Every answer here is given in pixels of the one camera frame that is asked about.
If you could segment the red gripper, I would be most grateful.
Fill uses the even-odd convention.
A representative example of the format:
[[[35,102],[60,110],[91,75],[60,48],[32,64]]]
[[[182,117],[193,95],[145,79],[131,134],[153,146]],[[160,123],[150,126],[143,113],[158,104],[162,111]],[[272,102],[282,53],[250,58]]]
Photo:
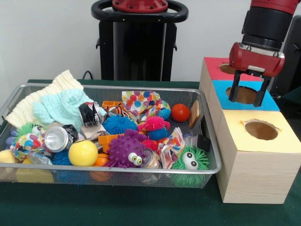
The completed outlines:
[[[280,51],[261,49],[236,42],[231,48],[229,61],[230,66],[236,69],[229,101],[235,102],[237,99],[241,71],[252,70],[264,75],[263,83],[253,103],[255,107],[260,107],[269,86],[270,77],[276,77],[280,73],[285,63],[285,55]]]

